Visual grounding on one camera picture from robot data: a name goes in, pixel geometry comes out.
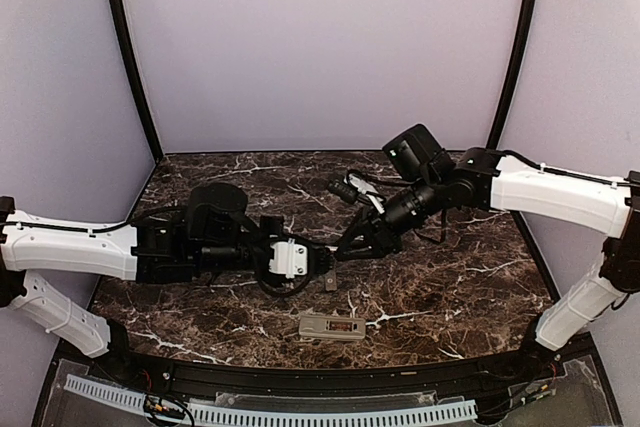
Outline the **grey remote control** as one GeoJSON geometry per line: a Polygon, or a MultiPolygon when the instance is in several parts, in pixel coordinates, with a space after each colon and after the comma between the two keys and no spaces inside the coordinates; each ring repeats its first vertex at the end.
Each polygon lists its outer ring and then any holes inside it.
{"type": "Polygon", "coordinates": [[[310,339],[359,341],[366,336],[366,322],[361,318],[304,314],[298,333],[310,339]]]}

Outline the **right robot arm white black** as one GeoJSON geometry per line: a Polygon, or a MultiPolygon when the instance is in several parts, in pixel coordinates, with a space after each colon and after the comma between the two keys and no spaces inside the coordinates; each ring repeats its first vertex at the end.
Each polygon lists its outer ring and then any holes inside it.
{"type": "Polygon", "coordinates": [[[506,150],[471,148],[453,160],[416,124],[383,148],[408,186],[380,206],[364,207],[338,242],[338,260],[377,259],[402,248],[404,233],[452,208],[518,211],[605,234],[598,262],[532,322],[510,371],[534,379],[549,355],[616,300],[639,290],[639,175],[603,177],[537,164],[506,150]]]}

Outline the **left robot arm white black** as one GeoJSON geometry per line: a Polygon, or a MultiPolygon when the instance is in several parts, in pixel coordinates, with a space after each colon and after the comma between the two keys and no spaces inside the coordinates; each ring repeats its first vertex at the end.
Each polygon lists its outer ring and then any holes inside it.
{"type": "Polygon", "coordinates": [[[246,214],[239,187],[213,183],[184,205],[150,209],[116,224],[41,219],[1,199],[1,305],[75,346],[120,383],[141,374],[126,329],[52,287],[43,270],[93,273],[142,284],[186,283],[203,273],[247,270],[273,297],[303,290],[332,265],[323,244],[288,234],[280,217],[246,214]]]}

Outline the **red AAA battery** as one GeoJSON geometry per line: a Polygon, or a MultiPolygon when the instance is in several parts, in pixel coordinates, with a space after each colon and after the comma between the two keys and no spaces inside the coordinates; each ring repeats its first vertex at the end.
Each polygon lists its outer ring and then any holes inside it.
{"type": "Polygon", "coordinates": [[[354,327],[352,322],[330,321],[328,329],[330,331],[352,332],[354,327]]]}

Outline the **grey battery cover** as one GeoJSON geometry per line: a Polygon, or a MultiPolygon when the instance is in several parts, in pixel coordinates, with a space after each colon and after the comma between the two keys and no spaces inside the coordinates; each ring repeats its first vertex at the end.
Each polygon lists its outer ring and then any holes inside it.
{"type": "Polygon", "coordinates": [[[337,279],[334,271],[329,271],[324,275],[324,288],[326,292],[335,292],[337,290],[337,279]]]}

